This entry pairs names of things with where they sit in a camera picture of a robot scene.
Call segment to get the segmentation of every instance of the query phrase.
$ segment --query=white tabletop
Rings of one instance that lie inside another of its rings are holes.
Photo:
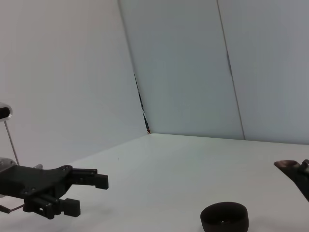
[[[309,231],[309,203],[273,162],[309,158],[309,146],[152,134],[72,163],[109,176],[108,190],[74,186],[78,218],[15,211],[1,232],[202,232],[201,211],[238,202],[250,232]]]

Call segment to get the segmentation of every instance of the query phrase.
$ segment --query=white backdrop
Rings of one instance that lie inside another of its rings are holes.
[[[0,1],[0,102],[26,166],[145,135],[117,1]]]
[[[216,0],[120,0],[153,133],[243,139]]]
[[[246,139],[309,144],[309,1],[219,3]]]

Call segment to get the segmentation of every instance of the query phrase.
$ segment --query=gap between wall panels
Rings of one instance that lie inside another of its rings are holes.
[[[129,44],[129,38],[128,38],[128,35],[127,35],[126,24],[125,24],[125,19],[123,17],[123,11],[122,11],[122,8],[121,8],[120,0],[118,0],[117,3],[118,3],[119,12],[120,12],[120,17],[121,17],[121,20],[122,20],[122,26],[123,26],[123,29],[124,29],[124,32],[125,32],[127,47],[129,49],[129,54],[130,54],[132,68],[133,68],[135,83],[136,83],[137,91],[139,92],[140,104],[141,104],[141,108],[143,110],[143,116],[144,116],[144,120],[145,120],[145,124],[146,124],[146,128],[147,128],[147,133],[150,134],[150,129],[149,129],[147,117],[146,117],[143,102],[142,102],[141,96],[140,96],[139,85],[137,84],[137,79],[136,79],[136,76],[135,76],[135,70],[136,69],[135,69],[135,64],[134,64],[134,61],[133,61],[132,50],[131,50],[131,47],[130,47],[130,44]]]
[[[243,129],[243,123],[242,123],[240,109],[239,109],[238,98],[237,98],[236,89],[235,89],[235,83],[234,83],[234,78],[233,78],[232,66],[231,66],[231,62],[230,62],[230,58],[229,58],[229,54],[228,54],[228,49],[227,49],[227,43],[226,43],[226,37],[225,37],[225,32],[224,32],[224,27],[223,27],[223,21],[222,21],[222,17],[221,17],[219,0],[217,0],[217,6],[218,6],[218,12],[219,12],[219,17],[220,17],[221,29],[222,29],[223,38],[224,38],[224,44],[225,44],[225,49],[226,49],[226,57],[227,57],[228,66],[230,68],[230,74],[231,74],[232,82],[233,82],[233,89],[234,89],[234,94],[235,94],[236,104],[237,104],[237,110],[238,110],[240,124],[241,124],[242,136],[243,136],[243,139],[246,140],[245,131]]]

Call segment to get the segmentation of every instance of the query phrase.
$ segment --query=black bowl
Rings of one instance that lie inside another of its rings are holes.
[[[201,213],[205,232],[247,232],[248,211],[245,206],[234,202],[213,204]]]

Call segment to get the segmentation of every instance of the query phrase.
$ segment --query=dark brown bowl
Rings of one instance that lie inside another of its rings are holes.
[[[247,232],[248,211],[245,206],[234,202],[213,204],[201,213],[205,232]]]

